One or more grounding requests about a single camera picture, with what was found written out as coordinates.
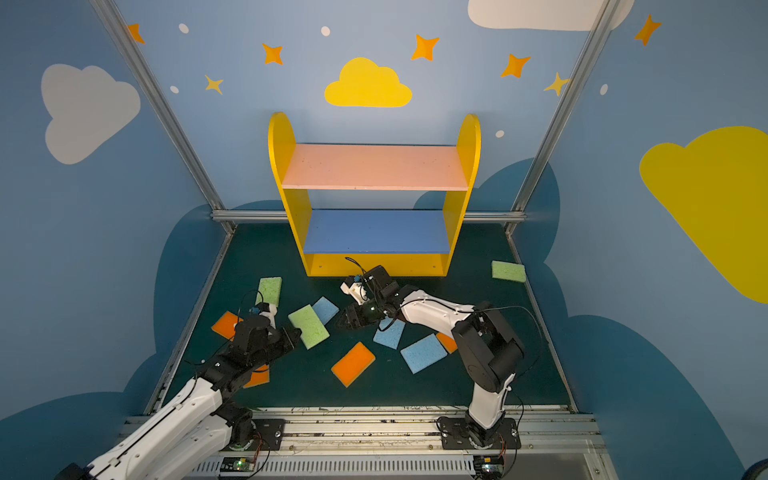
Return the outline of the green sponge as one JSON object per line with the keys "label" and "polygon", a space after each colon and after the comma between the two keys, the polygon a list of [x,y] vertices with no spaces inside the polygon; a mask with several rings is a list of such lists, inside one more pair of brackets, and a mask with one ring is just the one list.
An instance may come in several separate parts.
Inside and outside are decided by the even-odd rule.
{"label": "green sponge", "polygon": [[291,324],[301,330],[301,341],[307,350],[312,349],[330,337],[311,305],[306,305],[288,315]]}
{"label": "green sponge", "polygon": [[518,263],[493,260],[491,262],[491,272],[494,279],[516,283],[525,283],[527,280],[525,266]]}
{"label": "green sponge", "polygon": [[278,306],[283,279],[281,277],[262,277],[259,280],[256,303],[268,303]]}

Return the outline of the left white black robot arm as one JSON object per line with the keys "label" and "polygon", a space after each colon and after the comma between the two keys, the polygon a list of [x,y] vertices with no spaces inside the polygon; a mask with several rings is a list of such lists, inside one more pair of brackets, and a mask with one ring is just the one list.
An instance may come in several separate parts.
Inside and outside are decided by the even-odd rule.
{"label": "left white black robot arm", "polygon": [[58,479],[181,479],[229,444],[254,437],[252,413],[230,403],[251,374],[295,349],[302,331],[280,330],[272,317],[252,315],[235,325],[225,349],[198,369],[179,393],[115,447]]}

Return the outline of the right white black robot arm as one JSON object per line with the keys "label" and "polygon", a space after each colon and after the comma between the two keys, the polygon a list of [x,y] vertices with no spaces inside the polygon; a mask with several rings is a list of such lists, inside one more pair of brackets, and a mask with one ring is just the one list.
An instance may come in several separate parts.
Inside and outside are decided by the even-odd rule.
{"label": "right white black robot arm", "polygon": [[465,414],[469,438],[488,448],[505,419],[524,345],[498,308],[488,302],[462,305],[440,299],[413,285],[400,286],[379,265],[344,279],[341,291],[354,303],[340,314],[337,325],[353,330],[379,326],[385,319],[422,325],[455,341],[465,370],[474,382]]}

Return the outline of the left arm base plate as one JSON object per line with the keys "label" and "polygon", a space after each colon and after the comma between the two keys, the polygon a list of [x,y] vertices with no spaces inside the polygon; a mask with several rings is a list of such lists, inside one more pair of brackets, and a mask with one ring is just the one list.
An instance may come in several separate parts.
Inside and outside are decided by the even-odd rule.
{"label": "left arm base plate", "polygon": [[233,427],[232,437],[227,445],[231,451],[278,451],[281,448],[286,421],[284,419],[242,420]]}

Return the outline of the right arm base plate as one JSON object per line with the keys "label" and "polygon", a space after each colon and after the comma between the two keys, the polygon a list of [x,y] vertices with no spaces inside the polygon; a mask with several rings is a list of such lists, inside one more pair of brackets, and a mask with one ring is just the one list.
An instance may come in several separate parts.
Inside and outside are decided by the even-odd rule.
{"label": "right arm base plate", "polygon": [[441,416],[436,422],[444,450],[519,449],[521,439],[513,418],[502,417],[490,429],[484,429],[468,417]]}

